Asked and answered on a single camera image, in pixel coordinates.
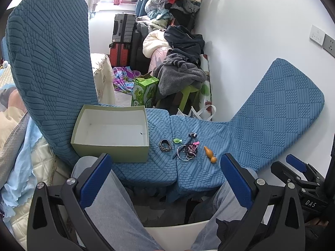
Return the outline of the dark navy jacket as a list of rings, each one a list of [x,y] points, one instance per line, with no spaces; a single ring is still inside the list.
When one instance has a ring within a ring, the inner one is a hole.
[[[169,26],[164,38],[172,47],[171,53],[181,54],[189,61],[197,61],[203,54],[205,41],[201,34],[192,34],[184,26]]]

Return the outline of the cream lace covered table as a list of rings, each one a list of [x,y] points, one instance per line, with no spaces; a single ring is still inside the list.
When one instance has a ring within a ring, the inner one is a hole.
[[[115,104],[113,88],[114,74],[110,59],[106,54],[91,53],[91,65],[98,101],[101,104]]]

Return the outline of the green tissue carton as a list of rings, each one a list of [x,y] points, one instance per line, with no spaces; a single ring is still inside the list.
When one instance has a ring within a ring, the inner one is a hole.
[[[152,108],[156,98],[158,83],[159,79],[151,75],[137,77],[134,80],[131,106],[145,106],[145,108]]]

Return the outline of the black suitcase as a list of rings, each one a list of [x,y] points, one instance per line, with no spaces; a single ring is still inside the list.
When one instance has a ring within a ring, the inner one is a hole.
[[[137,70],[145,75],[149,70],[150,58],[147,58],[143,54],[143,42],[148,35],[148,26],[145,23],[135,22],[131,52],[129,55],[129,66],[131,70]]]

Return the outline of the grey wall socket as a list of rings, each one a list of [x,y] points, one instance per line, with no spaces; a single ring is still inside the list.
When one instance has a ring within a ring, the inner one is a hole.
[[[326,50],[330,55],[335,57],[335,40],[325,34],[324,42],[322,45],[323,49]]]

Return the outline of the left blue covered chair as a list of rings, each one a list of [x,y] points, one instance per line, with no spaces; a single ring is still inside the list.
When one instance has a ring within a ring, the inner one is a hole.
[[[58,158],[74,167],[81,158],[71,145],[77,117],[84,105],[103,105],[91,65],[87,3],[22,0],[8,18],[6,42],[13,79],[31,118]],[[159,143],[172,139],[170,116],[163,109],[145,112],[147,161],[112,161],[112,170],[129,186],[167,187],[177,180],[177,165]]]

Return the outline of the cream puffy coat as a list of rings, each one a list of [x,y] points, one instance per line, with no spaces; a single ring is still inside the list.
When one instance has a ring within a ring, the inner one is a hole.
[[[153,52],[160,48],[166,47],[171,48],[167,40],[164,38],[165,30],[154,30],[150,32],[143,40],[143,55],[147,58],[151,58]]]

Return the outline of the person right jeans leg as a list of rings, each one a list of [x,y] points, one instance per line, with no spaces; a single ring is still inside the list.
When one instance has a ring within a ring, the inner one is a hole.
[[[195,206],[190,216],[192,223],[208,221],[197,235],[191,250],[216,250],[221,244],[216,221],[241,220],[245,213],[246,208],[240,206],[231,186],[224,182],[212,197]]]

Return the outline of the green plastic stool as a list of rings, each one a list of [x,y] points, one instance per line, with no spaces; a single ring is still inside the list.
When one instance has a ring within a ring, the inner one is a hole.
[[[199,99],[199,89],[187,86],[177,93],[170,94],[157,101],[155,107],[165,109],[170,115],[175,115],[180,110],[182,113],[189,111],[191,106],[196,106]]]

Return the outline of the grey hard suitcase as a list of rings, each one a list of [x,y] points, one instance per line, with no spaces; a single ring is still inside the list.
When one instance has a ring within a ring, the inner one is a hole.
[[[130,43],[135,27],[135,14],[116,14],[113,23],[112,42]]]

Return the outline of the light blue quilted bedding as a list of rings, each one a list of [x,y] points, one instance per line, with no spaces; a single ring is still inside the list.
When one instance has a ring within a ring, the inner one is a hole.
[[[62,184],[69,175],[70,169],[30,118],[5,62],[1,66],[1,218],[23,249],[36,184]]]

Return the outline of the grey fleece blanket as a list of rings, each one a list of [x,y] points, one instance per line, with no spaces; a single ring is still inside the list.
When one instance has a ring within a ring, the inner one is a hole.
[[[186,61],[179,53],[166,56],[163,62],[154,68],[153,76],[159,80],[159,99],[178,93],[189,85],[200,88],[206,81],[206,73],[196,64]]]

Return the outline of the colourful purple cloth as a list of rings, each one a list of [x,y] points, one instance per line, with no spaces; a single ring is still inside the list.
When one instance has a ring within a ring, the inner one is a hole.
[[[127,67],[114,67],[113,69],[113,88],[116,91],[132,94],[134,87],[134,80],[141,75],[141,72],[132,71],[129,66]]]

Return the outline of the red hard suitcase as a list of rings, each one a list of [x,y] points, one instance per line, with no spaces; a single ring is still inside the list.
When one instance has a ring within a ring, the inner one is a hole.
[[[130,43],[112,42],[111,44],[109,44],[110,64],[112,65],[112,67],[126,67],[128,65],[130,47]]]

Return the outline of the green jade pendant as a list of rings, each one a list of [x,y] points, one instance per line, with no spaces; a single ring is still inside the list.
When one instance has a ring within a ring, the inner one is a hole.
[[[175,144],[179,144],[179,143],[182,143],[182,139],[174,138],[174,139],[173,139],[173,142],[174,142]]]

